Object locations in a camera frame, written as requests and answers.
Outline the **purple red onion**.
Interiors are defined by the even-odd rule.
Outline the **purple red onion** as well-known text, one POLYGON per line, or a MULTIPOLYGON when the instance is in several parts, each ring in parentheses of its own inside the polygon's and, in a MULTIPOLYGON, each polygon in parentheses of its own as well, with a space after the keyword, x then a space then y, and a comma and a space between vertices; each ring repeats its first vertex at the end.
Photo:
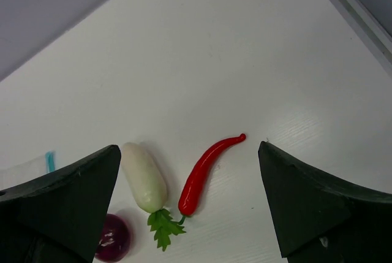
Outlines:
POLYGON ((95 258, 102 262, 119 262, 130 249, 131 231, 119 216, 107 214, 95 258))

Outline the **aluminium table edge rail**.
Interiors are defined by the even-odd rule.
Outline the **aluminium table edge rail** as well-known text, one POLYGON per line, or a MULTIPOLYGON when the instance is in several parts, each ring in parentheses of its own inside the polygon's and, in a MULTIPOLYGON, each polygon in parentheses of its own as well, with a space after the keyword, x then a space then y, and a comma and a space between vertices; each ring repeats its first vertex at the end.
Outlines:
POLYGON ((330 0, 344 20, 391 75, 391 36, 359 0, 330 0))

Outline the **red chili pepper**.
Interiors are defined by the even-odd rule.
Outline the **red chili pepper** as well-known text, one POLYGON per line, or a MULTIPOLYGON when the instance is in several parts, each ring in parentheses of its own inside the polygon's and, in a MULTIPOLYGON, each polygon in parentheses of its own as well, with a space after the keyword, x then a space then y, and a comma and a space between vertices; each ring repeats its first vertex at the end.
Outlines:
POLYGON ((230 147, 246 140, 246 134, 242 133, 236 137, 222 139, 211 145, 195 163, 178 202, 178 210, 182 215, 179 225, 182 226, 187 217, 192 216, 202 198, 209 174, 222 153, 230 147))

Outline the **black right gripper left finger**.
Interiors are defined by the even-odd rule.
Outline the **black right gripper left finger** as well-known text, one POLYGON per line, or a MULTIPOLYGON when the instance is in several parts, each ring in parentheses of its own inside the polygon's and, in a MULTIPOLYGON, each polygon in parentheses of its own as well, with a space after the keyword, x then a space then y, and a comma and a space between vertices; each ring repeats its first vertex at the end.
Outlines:
POLYGON ((119 171, 119 146, 1 191, 1 262, 92 262, 119 171))

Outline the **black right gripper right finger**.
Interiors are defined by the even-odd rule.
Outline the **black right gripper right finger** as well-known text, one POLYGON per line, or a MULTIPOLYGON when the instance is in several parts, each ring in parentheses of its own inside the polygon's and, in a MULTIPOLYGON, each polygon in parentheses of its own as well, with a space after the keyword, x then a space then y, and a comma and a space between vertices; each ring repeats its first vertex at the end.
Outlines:
POLYGON ((261 142, 258 158, 281 256, 391 262, 391 194, 356 185, 261 142))

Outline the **clear zip top bag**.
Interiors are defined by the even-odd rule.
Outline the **clear zip top bag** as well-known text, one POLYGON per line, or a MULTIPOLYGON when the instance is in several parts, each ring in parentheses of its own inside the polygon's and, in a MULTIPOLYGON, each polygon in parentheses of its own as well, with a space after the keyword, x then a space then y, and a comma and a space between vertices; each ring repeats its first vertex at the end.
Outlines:
POLYGON ((33 160, 1 169, 1 190, 11 188, 56 170, 55 152, 48 151, 33 160))

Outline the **white daikon radish with leaves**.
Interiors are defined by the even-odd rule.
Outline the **white daikon radish with leaves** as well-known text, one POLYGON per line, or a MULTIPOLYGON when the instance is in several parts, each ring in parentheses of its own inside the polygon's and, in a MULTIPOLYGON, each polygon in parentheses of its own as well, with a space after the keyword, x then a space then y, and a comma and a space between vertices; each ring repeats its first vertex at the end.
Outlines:
POLYGON ((154 233, 157 248, 166 251, 171 236, 184 234, 181 221, 175 221, 168 209, 168 191, 153 157, 141 145, 127 142, 121 146, 120 166, 129 184, 134 201, 148 213, 147 225, 154 233))

